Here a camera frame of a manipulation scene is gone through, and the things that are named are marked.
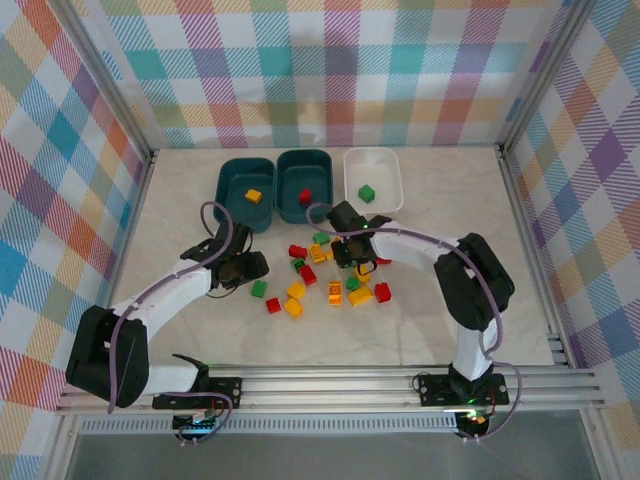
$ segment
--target lego brick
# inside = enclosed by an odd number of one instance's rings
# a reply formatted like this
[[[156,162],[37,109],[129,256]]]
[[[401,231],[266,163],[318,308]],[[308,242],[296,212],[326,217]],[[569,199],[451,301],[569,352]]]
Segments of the lego brick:
[[[363,285],[358,290],[355,290],[349,294],[349,302],[351,302],[351,305],[353,305],[354,307],[357,307],[358,305],[371,300],[372,298],[373,292],[366,285]]]
[[[278,313],[282,310],[282,307],[280,306],[280,300],[278,300],[277,298],[270,298],[266,301],[266,304],[267,310],[271,314]]]
[[[300,269],[299,273],[300,273],[300,276],[302,277],[302,281],[307,287],[309,285],[313,285],[318,281],[318,279],[316,278],[316,274],[313,273],[313,270],[311,270],[311,267],[309,265],[304,265]]]
[[[309,247],[309,253],[311,254],[311,260],[313,260],[313,263],[322,263],[327,260],[324,250],[322,250],[322,247],[318,244],[311,245]]]
[[[318,245],[329,243],[329,235],[324,232],[318,232],[313,236],[313,241]]]
[[[296,300],[300,300],[302,297],[304,297],[305,292],[306,288],[300,282],[293,282],[287,289],[287,295],[291,298],[295,298]]]
[[[373,199],[376,198],[376,191],[371,188],[369,185],[363,185],[358,190],[358,196],[365,203],[373,202]]]
[[[296,271],[296,273],[300,273],[300,269],[305,265],[306,263],[304,263],[304,260],[301,258],[296,258],[294,260],[291,260],[291,266]]]
[[[300,305],[300,302],[295,298],[289,298],[289,300],[284,303],[284,309],[293,318],[298,318],[304,312],[302,305]]]
[[[378,300],[378,303],[384,303],[391,300],[391,290],[389,289],[389,285],[387,285],[386,282],[378,283],[373,288],[373,291],[376,294],[376,299]]]
[[[251,295],[258,298],[263,298],[264,294],[267,291],[267,285],[267,282],[256,280],[256,283],[253,284],[253,288],[251,289]]]
[[[360,280],[358,280],[356,277],[349,277],[347,279],[347,290],[349,290],[350,292],[353,292],[354,290],[357,290],[360,288]]]
[[[304,247],[299,247],[297,245],[291,245],[289,247],[289,256],[295,258],[302,258],[304,260],[307,259],[307,249]]]
[[[311,189],[305,188],[302,190],[298,197],[298,201],[300,202],[300,205],[309,205],[311,203]]]
[[[244,198],[249,200],[251,203],[260,203],[260,200],[262,200],[262,193],[251,188],[244,194]]]
[[[369,280],[371,280],[371,273],[369,272],[369,269],[367,268],[366,265],[357,266],[354,269],[353,273],[356,276],[356,278],[360,280],[360,283],[369,283]]]
[[[329,305],[342,305],[342,283],[329,282]]]

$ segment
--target yellow block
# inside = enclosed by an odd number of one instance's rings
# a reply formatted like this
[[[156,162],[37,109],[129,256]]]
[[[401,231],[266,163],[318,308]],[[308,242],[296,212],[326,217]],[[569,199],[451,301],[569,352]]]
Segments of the yellow block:
[[[313,260],[313,263],[322,263],[327,260],[324,250],[322,250],[322,247],[317,243],[309,247],[309,253],[311,254],[311,260]]]
[[[329,282],[329,305],[342,305],[342,283]]]
[[[304,312],[302,305],[295,298],[289,298],[286,302],[284,302],[284,309],[291,315],[293,318],[298,318]]]
[[[373,298],[373,292],[369,287],[363,285],[358,290],[355,290],[349,294],[349,301],[351,305],[357,307],[361,303],[371,300]]]
[[[296,300],[300,300],[302,297],[304,297],[305,291],[306,288],[303,284],[301,284],[300,282],[293,282],[287,290],[287,295]]]
[[[244,194],[244,198],[249,200],[251,203],[260,203],[260,200],[262,200],[262,193],[251,188]]]
[[[354,272],[356,274],[356,278],[360,280],[360,283],[369,283],[369,280],[371,280],[371,273],[365,265],[360,265],[359,267],[354,268]]]

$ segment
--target green block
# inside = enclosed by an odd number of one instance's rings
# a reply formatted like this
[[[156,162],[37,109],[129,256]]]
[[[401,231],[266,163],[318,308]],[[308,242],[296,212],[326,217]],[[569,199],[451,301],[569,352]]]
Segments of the green block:
[[[324,232],[318,232],[313,236],[313,243],[317,243],[318,245],[324,245],[325,243],[329,243],[329,235]]]
[[[296,273],[300,272],[300,269],[305,266],[304,260],[302,258],[294,258],[291,260],[291,266],[296,271]]]
[[[347,290],[349,290],[350,292],[353,292],[354,290],[357,290],[360,288],[360,280],[358,280],[356,277],[349,277],[347,279]]]
[[[267,291],[267,285],[267,282],[256,280],[256,283],[253,284],[253,288],[251,289],[251,295],[258,298],[263,298],[264,294]]]
[[[373,199],[376,198],[376,191],[369,185],[363,185],[360,187],[360,190],[358,190],[358,196],[363,202],[371,203],[373,202]]]

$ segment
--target red lego brick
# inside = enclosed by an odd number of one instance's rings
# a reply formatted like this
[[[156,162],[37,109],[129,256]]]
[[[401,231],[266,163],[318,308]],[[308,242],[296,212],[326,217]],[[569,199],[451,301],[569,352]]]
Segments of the red lego brick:
[[[289,256],[294,258],[307,259],[307,249],[304,247],[298,247],[297,245],[291,245],[289,247]]]
[[[300,201],[300,205],[309,205],[311,203],[311,189],[305,188],[300,192],[298,200]]]
[[[302,267],[298,273],[302,277],[302,281],[307,287],[309,285],[313,285],[318,280],[316,278],[316,274],[313,273],[313,270],[311,270],[311,267],[309,265],[305,265],[304,267]]]
[[[378,303],[384,303],[391,300],[391,290],[389,290],[389,285],[386,283],[378,283],[374,287],[373,291],[376,294]]]
[[[282,310],[282,307],[280,306],[280,300],[278,300],[277,298],[271,298],[267,300],[266,303],[269,313],[278,313],[280,310]]]

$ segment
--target plaid fabric backdrop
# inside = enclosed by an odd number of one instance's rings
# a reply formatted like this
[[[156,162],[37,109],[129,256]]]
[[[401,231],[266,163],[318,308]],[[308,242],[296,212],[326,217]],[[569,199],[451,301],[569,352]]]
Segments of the plaid fabric backdrop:
[[[600,0],[516,149],[578,364],[640,472],[640,0]]]
[[[36,475],[142,160],[45,0],[0,0],[0,478]]]
[[[194,148],[493,143],[561,2],[74,4],[149,137]]]

